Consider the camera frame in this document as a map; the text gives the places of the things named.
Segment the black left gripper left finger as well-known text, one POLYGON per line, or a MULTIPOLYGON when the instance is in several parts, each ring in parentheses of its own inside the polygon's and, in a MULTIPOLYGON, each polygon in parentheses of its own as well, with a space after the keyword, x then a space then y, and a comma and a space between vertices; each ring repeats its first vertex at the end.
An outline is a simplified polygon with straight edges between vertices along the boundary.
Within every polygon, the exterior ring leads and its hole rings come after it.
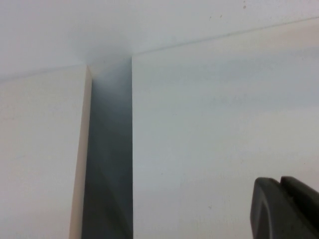
POLYGON ((281 181, 255 180, 250 211, 254 239, 317 239, 319 224, 311 224, 281 186, 281 181))

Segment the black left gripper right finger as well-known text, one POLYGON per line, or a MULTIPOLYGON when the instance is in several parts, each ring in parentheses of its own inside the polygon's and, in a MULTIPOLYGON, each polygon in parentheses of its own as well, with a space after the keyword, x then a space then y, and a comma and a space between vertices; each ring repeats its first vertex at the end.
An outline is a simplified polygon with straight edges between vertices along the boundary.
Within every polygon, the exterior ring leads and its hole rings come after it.
POLYGON ((294 203, 311 224, 319 223, 319 193, 301 182, 291 177, 283 176, 281 186, 293 198, 294 203))

